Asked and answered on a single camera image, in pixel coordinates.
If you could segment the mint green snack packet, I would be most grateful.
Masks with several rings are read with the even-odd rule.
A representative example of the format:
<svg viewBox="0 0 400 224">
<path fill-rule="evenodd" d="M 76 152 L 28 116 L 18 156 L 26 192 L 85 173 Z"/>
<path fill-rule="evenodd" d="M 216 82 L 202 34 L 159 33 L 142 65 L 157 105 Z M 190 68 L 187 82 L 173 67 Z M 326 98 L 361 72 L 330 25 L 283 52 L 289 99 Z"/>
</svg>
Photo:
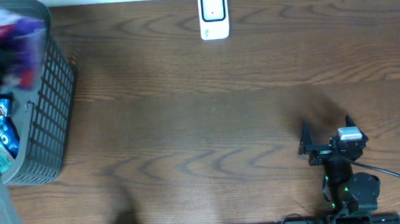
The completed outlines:
<svg viewBox="0 0 400 224">
<path fill-rule="evenodd" d="M 3 175 L 7 172 L 13 164 L 14 157 L 10 154 L 8 149 L 6 149 L 0 139 L 0 174 Z"/>
</svg>

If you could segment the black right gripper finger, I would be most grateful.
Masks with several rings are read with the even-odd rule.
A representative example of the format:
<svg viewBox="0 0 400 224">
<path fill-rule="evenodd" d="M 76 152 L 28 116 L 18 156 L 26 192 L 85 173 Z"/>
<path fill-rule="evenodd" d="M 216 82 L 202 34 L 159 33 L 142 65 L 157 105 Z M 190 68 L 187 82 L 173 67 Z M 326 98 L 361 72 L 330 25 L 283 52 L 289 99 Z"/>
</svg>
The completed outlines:
<svg viewBox="0 0 400 224">
<path fill-rule="evenodd" d="M 302 122 L 302 133 L 299 142 L 299 148 L 297 153 L 299 155 L 310 154 L 313 148 L 312 135 L 310 134 L 310 129 L 306 121 Z"/>
<path fill-rule="evenodd" d="M 346 116 L 346 118 L 345 118 L 345 123 L 346 123 L 346 125 L 347 125 L 347 127 L 351 127 L 351 126 L 356 126 L 358 129 L 360 129 L 356 124 L 355 124 L 355 122 L 353 121 L 353 119 L 352 119 L 352 117 L 351 116 Z M 363 134 L 363 137 L 362 137 L 362 139 L 360 139 L 360 140 L 363 140 L 363 141 L 368 141 L 369 140 L 369 138 L 367 137 L 367 135 L 360 129 L 360 131 L 361 131 L 361 133 Z"/>
</svg>

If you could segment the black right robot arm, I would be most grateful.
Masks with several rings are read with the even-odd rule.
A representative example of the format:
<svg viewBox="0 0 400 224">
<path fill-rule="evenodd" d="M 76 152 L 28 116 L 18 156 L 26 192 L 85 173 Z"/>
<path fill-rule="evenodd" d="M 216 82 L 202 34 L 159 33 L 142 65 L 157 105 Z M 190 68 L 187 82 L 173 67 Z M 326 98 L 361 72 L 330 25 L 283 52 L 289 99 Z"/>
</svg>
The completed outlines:
<svg viewBox="0 0 400 224">
<path fill-rule="evenodd" d="M 379 178 L 352 170 L 352 163 L 362 156 L 369 139 L 349 116 L 345 126 L 338 128 L 325 144 L 313 141 L 307 122 L 302 124 L 301 136 L 297 153 L 309 156 L 311 166 L 324 168 L 322 192 L 335 212 L 363 215 L 378 208 Z"/>
</svg>

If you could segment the blue Oreo cookie pack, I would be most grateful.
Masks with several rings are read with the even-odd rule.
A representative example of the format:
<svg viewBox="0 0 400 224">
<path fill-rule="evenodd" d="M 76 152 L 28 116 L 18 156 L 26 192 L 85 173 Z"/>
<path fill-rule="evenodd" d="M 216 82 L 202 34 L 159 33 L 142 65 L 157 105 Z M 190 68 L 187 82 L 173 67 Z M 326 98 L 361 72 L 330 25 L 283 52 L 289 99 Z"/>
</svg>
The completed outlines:
<svg viewBox="0 0 400 224">
<path fill-rule="evenodd" d="M 10 98 L 5 97 L 0 99 L 0 139 L 3 146 L 15 158 L 20 149 L 20 138 L 11 120 L 11 106 L 12 101 Z"/>
</svg>

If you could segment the grey plastic mesh basket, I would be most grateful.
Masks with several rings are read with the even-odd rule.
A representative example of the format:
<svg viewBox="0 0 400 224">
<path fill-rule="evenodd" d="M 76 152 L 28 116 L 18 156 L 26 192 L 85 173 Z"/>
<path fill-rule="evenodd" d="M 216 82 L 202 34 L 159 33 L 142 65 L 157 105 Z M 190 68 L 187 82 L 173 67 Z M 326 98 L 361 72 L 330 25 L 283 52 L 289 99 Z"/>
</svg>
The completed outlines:
<svg viewBox="0 0 400 224">
<path fill-rule="evenodd" d="M 11 120 L 20 142 L 14 164 L 0 174 L 7 185 L 43 185 L 56 179 L 63 166 L 76 77 L 50 34 L 50 11 L 36 0 L 0 0 L 0 6 L 43 19 L 46 38 L 39 74 L 31 90 L 4 85 L 0 99 L 12 101 Z"/>
</svg>

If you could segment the purple snack box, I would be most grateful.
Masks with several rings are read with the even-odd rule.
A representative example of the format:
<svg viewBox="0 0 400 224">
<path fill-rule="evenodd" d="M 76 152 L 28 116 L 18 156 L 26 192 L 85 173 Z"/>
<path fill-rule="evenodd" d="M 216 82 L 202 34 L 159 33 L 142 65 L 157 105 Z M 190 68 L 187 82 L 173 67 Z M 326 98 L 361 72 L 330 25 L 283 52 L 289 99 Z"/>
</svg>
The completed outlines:
<svg viewBox="0 0 400 224">
<path fill-rule="evenodd" d="M 0 6 L 0 78 L 4 85 L 27 91 L 34 87 L 46 31 L 43 19 Z"/>
</svg>

